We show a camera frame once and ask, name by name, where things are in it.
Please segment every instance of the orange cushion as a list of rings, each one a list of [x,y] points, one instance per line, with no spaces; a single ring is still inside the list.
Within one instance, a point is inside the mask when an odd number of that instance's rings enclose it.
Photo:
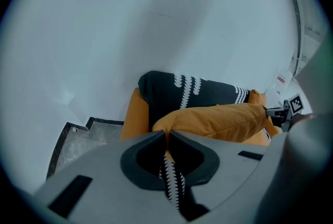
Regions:
[[[260,131],[266,123],[262,105],[231,104],[176,110],[159,119],[153,131],[181,130],[214,139],[243,142]]]
[[[261,94],[256,90],[252,90],[250,92],[248,100],[249,104],[259,104],[265,106],[266,102],[267,98],[265,94]],[[271,117],[267,118],[265,123],[265,129],[271,138],[279,133],[278,128],[273,125]],[[262,130],[250,137],[249,139],[245,140],[243,143],[257,144],[259,146],[268,146],[270,144],[267,140],[265,133]]]
[[[149,132],[149,106],[141,97],[139,88],[135,88],[127,109],[120,140],[131,139]]]

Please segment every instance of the gray panel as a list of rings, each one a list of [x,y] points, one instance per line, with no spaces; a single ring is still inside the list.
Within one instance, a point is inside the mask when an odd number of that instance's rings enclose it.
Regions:
[[[183,223],[184,218],[163,191],[138,188],[120,168],[120,157],[130,146],[155,133],[95,149],[52,176],[35,197],[45,205],[76,175],[93,179],[69,220],[76,223]]]
[[[333,150],[332,117],[298,122],[289,131],[279,167],[261,202],[258,223],[270,223],[281,216],[327,168]]]
[[[314,113],[333,112],[333,32],[329,30],[323,44],[297,75]]]
[[[239,156],[240,151],[264,154],[267,147],[234,143],[202,137],[183,131],[178,133],[211,148],[220,158],[220,166],[213,178],[205,185],[191,189],[197,203],[213,209],[232,195],[251,175],[259,164],[258,160]]]
[[[224,203],[195,222],[253,223],[259,204],[277,170],[286,135],[283,133],[274,136],[264,157],[244,184]]]

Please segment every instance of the white zigzag pattern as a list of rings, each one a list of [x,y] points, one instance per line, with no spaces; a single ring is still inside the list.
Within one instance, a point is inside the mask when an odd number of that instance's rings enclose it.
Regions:
[[[240,91],[240,88],[239,88],[239,87],[235,86],[235,88],[236,88],[236,93],[238,94],[238,96],[237,96],[237,98],[236,98],[236,101],[235,101],[235,104],[237,104],[237,103],[238,103],[238,100],[239,100],[239,97],[240,97],[240,94],[241,94],[241,91]]]
[[[178,191],[177,191],[177,179],[175,174],[175,169],[173,167],[173,162],[164,157],[164,165],[165,165],[165,173],[166,173],[166,181],[168,184],[169,191],[169,201],[172,205],[174,205],[177,209],[179,207],[178,200]]]
[[[239,101],[238,103],[241,103],[242,99],[243,99],[243,96],[244,96],[244,89],[243,88],[240,88],[239,89],[241,90],[241,95],[240,95],[240,98],[239,98]]]
[[[191,93],[191,86],[192,86],[192,78],[186,76],[185,77],[185,87],[184,87],[184,93],[183,93],[183,99],[182,99],[182,104],[181,104],[181,109],[186,108],[187,103],[188,103],[188,98]]]
[[[193,94],[198,95],[200,92],[200,86],[201,86],[201,79],[200,78],[194,78],[194,89]]]
[[[181,87],[182,86],[182,81],[183,81],[183,78],[182,78],[182,75],[181,74],[174,74],[174,77],[175,77],[175,86],[176,87]]]
[[[184,178],[183,174],[181,174],[181,179],[182,179],[182,189],[183,189],[183,197],[184,197],[184,194],[185,194],[185,178]]]
[[[248,91],[244,89],[244,97],[241,100],[241,103],[244,103],[246,96],[248,95]]]

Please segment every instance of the dark floor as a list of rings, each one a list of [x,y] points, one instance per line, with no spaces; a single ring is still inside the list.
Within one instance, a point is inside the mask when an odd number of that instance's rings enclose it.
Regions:
[[[96,147],[118,142],[122,128],[122,125],[94,122],[90,131],[78,130],[75,133],[70,130],[61,149],[56,172]]]

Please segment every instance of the fabric cushion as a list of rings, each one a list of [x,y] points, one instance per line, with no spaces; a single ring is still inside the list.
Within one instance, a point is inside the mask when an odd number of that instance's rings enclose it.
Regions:
[[[249,96],[249,104],[259,104],[265,106],[267,102],[267,98],[265,94],[261,94],[256,90],[252,90]],[[248,144],[256,144],[259,146],[268,146],[270,144],[270,140],[273,136],[279,133],[278,128],[273,126],[271,117],[268,117],[265,123],[264,129],[268,133],[267,134],[264,130],[259,131],[249,139],[245,140],[243,143]]]
[[[158,120],[152,130],[181,130],[214,139],[243,142],[266,124],[265,107],[248,103],[188,108],[171,112]]]
[[[138,82],[149,105],[149,130],[159,119],[178,109],[246,103],[249,91],[198,77],[150,71]]]
[[[149,132],[148,112],[148,104],[142,99],[139,88],[135,88],[127,109],[124,126],[120,136],[121,141]]]

